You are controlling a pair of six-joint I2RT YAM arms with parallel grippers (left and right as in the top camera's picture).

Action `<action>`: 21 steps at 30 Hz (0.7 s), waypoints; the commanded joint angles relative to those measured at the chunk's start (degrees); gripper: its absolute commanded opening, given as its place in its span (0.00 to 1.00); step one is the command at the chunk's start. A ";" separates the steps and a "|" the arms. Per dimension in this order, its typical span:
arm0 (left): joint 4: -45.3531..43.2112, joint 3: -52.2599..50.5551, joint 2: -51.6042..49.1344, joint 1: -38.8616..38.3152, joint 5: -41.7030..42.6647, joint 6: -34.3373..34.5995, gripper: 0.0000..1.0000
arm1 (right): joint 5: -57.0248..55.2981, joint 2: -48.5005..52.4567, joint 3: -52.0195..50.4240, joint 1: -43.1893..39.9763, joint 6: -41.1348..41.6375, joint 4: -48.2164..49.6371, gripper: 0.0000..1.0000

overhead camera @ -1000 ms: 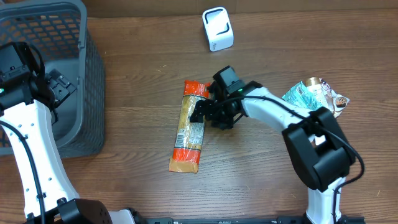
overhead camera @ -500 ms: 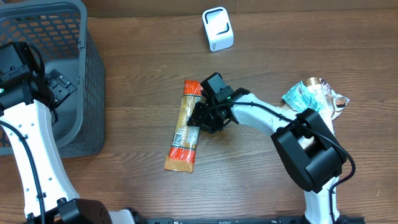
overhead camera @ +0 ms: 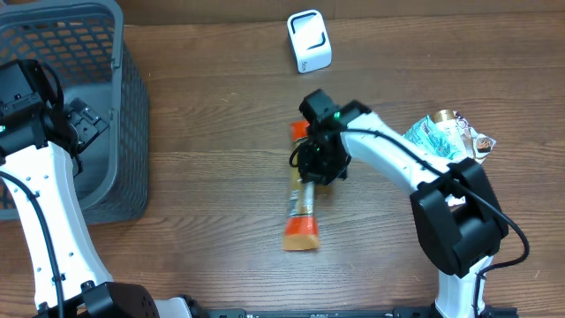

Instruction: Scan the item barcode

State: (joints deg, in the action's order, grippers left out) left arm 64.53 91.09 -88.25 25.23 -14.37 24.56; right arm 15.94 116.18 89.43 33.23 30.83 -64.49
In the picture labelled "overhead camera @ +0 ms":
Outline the red spaghetti pasta packet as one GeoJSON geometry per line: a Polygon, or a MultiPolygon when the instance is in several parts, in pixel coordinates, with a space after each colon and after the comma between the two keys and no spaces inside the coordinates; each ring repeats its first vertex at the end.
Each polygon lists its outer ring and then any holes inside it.
{"type": "Polygon", "coordinates": [[[314,183],[304,183],[297,167],[290,167],[289,217],[282,235],[282,249],[311,252],[321,246],[314,214],[314,183]]]}

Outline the teal snack packet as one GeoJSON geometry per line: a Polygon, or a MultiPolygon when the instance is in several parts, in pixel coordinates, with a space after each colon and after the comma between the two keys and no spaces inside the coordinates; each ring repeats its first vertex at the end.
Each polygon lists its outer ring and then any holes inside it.
{"type": "Polygon", "coordinates": [[[421,118],[415,123],[403,137],[425,151],[458,162],[466,157],[466,154],[451,142],[444,133],[429,117],[421,118]]]}

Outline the white tube gold cap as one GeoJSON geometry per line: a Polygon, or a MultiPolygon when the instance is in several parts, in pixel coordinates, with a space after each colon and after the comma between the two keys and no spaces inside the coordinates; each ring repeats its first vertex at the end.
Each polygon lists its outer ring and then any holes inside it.
{"type": "Polygon", "coordinates": [[[467,149],[459,132],[453,110],[440,110],[432,115],[432,120],[439,130],[444,132],[448,139],[452,160],[460,162],[467,157],[467,149]]]}

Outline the beige bread snack bag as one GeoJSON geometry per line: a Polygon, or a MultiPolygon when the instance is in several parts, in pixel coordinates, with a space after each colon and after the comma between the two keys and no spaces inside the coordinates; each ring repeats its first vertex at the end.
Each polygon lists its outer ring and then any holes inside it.
{"type": "Polygon", "coordinates": [[[460,112],[454,110],[454,115],[464,153],[482,164],[492,152],[496,140],[477,132],[460,112]]]}

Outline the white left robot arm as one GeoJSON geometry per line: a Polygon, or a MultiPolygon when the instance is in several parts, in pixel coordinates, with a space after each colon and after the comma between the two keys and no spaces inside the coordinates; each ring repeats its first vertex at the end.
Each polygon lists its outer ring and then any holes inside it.
{"type": "Polygon", "coordinates": [[[1,178],[11,193],[34,267],[40,317],[192,317],[186,296],[154,299],[114,281],[77,199],[78,133],[64,113],[55,72],[37,60],[1,67],[1,178]]]}

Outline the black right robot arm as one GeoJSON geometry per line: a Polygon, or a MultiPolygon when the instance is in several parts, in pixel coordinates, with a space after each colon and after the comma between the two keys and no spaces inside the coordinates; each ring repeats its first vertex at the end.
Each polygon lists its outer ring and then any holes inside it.
{"type": "Polygon", "coordinates": [[[418,242],[439,270],[432,317],[487,317],[485,271],[509,233],[481,165],[418,148],[361,102],[335,104],[321,89],[299,110],[305,141],[291,156],[302,180],[327,186],[351,161],[376,169],[410,197],[418,242]]]}

